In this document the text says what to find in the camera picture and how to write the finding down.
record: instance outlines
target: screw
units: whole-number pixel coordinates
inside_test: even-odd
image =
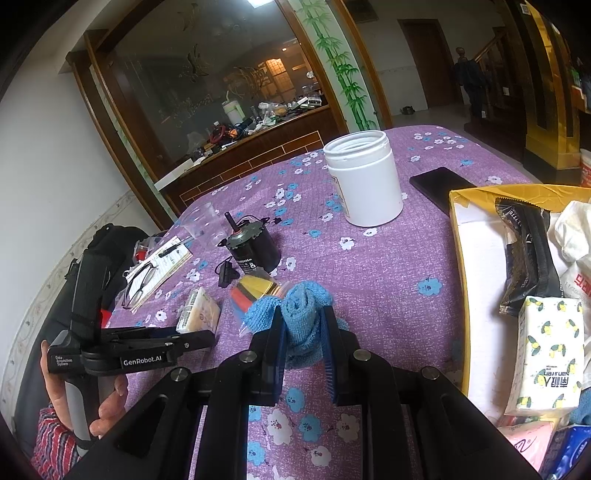
[[[439,378],[439,370],[435,367],[423,367],[421,375],[427,380],[437,380]]]
[[[189,376],[189,370],[183,367],[175,368],[173,371],[170,372],[170,378],[173,379],[173,382],[182,382]]]
[[[251,362],[254,362],[254,360],[256,360],[256,353],[253,352],[252,350],[244,350],[243,352],[240,352],[240,355],[238,356],[238,358],[240,359],[241,362],[249,364]]]
[[[366,362],[371,358],[371,352],[364,350],[363,348],[359,348],[353,352],[353,358],[359,360],[360,362]]]

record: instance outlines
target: open notebook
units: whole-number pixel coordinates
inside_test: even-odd
[[[181,268],[185,262],[191,258],[191,252],[183,244],[179,245],[175,250],[171,251],[168,255],[160,258],[159,253],[165,251],[167,248],[179,243],[180,240],[177,236],[172,237],[168,242],[159,247],[154,253],[146,258],[142,263],[135,266],[126,276],[127,283],[131,280],[133,283],[129,289],[129,298],[132,299],[137,291],[140,289],[142,282],[146,275],[148,275],[150,268],[144,268],[137,276],[135,273],[141,269],[147,262],[150,262],[156,267],[152,278],[147,285],[142,288],[141,297],[134,304],[131,311],[137,312],[147,298],[152,295],[168,278],[170,278],[179,268]]]

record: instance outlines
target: black plastic package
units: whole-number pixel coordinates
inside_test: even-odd
[[[548,245],[550,212],[508,198],[497,198],[495,209],[509,229],[507,282],[499,312],[517,317],[527,296],[562,297]]]

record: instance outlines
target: blue package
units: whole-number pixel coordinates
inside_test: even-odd
[[[571,425],[554,435],[540,468],[543,480],[559,480],[564,477],[591,440],[591,427]]]

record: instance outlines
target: black smartphone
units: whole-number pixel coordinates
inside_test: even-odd
[[[445,167],[410,177],[409,182],[447,216],[449,216],[449,192],[475,187],[464,177]]]

